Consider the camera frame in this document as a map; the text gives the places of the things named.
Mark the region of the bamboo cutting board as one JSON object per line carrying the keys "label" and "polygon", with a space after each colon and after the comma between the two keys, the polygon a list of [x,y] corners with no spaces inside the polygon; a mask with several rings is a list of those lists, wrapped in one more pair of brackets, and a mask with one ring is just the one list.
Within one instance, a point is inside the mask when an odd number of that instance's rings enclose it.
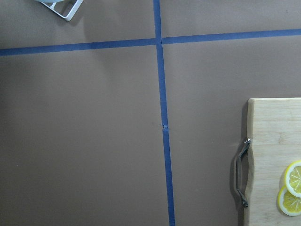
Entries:
{"label": "bamboo cutting board", "polygon": [[245,226],[299,226],[300,216],[286,215],[277,202],[287,167],[301,158],[301,99],[248,100],[248,180],[242,201]]}

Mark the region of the white cup rack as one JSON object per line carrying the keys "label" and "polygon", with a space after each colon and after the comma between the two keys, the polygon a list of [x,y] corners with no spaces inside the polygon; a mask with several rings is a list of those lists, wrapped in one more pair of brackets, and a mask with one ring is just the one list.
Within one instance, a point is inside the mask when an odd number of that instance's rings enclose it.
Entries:
{"label": "white cup rack", "polygon": [[39,2],[49,10],[54,12],[56,15],[69,22],[72,20],[78,9],[80,8],[83,0],[65,0],[54,3],[43,3]]}

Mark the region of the blue cup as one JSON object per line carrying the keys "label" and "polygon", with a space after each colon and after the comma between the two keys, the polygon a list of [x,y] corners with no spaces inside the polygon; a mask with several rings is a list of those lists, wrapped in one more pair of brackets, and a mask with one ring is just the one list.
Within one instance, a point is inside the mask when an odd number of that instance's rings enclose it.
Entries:
{"label": "blue cup", "polygon": [[43,2],[43,3],[54,3],[54,2],[61,2],[64,0],[35,0],[35,1]]}

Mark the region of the lower lemon slice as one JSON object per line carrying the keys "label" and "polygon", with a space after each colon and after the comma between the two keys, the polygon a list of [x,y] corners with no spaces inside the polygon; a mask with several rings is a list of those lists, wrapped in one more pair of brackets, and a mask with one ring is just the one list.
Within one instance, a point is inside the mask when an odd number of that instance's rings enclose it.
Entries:
{"label": "lower lemon slice", "polygon": [[301,215],[301,198],[292,195],[285,186],[278,193],[277,205],[284,214],[290,217]]}

